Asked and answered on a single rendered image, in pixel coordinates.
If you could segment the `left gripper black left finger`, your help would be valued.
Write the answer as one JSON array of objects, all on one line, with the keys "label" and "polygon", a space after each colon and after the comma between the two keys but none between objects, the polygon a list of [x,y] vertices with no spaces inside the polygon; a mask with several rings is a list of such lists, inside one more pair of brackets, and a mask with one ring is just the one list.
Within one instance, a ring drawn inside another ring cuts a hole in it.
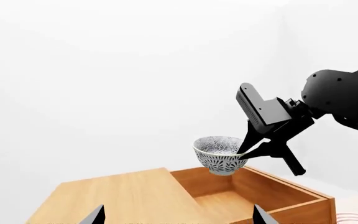
[{"label": "left gripper black left finger", "polygon": [[104,205],[100,205],[86,216],[79,224],[104,224],[105,212]]}]

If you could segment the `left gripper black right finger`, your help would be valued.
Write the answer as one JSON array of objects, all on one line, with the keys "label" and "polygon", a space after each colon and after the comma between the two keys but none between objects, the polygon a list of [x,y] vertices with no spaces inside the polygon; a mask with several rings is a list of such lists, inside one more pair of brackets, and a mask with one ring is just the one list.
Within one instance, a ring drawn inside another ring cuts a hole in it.
[{"label": "left gripper black right finger", "polygon": [[253,224],[278,224],[270,214],[257,204],[254,205],[252,220]]}]

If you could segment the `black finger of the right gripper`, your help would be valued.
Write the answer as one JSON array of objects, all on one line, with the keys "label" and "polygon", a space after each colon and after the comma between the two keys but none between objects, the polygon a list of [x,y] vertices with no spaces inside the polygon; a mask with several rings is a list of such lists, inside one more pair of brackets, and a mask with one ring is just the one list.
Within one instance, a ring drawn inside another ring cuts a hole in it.
[{"label": "black finger of the right gripper", "polygon": [[238,154],[243,154],[247,152],[249,149],[254,147],[257,143],[259,143],[261,140],[263,140],[264,136],[263,134],[260,134],[257,132],[257,130],[254,128],[253,124],[250,120],[247,121],[247,134],[244,138],[243,143],[241,144],[240,148],[238,149]]},{"label": "black finger of the right gripper", "polygon": [[261,143],[256,149],[251,150],[256,145],[256,141],[244,140],[238,150],[240,154],[239,160],[248,160],[251,158],[269,156],[270,155],[270,141]]}]

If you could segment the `white bowl dark floral pattern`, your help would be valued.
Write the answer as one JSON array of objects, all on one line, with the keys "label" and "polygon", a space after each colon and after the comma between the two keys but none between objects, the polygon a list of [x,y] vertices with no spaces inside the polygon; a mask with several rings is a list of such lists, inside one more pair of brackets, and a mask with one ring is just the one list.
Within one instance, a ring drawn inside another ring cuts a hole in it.
[{"label": "white bowl dark floral pattern", "polygon": [[244,155],[238,154],[243,143],[242,139],[228,136],[208,136],[199,138],[193,143],[194,152],[202,164],[214,175],[233,175],[245,166],[247,159],[240,160]]}]

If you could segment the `open wooden drawer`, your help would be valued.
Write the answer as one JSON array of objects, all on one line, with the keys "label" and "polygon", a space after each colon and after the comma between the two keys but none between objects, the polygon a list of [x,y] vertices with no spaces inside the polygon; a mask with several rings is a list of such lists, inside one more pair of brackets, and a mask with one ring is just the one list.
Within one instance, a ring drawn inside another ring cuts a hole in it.
[{"label": "open wooden drawer", "polygon": [[205,167],[171,174],[218,224],[251,224],[255,205],[279,224],[336,224],[334,197],[252,167],[229,176]]}]

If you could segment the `white plate with red rings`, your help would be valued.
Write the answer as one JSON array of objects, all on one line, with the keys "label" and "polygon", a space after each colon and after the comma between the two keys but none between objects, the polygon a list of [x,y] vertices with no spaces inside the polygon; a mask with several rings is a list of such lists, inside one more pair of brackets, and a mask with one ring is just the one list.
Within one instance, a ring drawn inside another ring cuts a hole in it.
[{"label": "white plate with red rings", "polygon": [[336,224],[358,224],[358,213],[344,212],[336,214]]}]

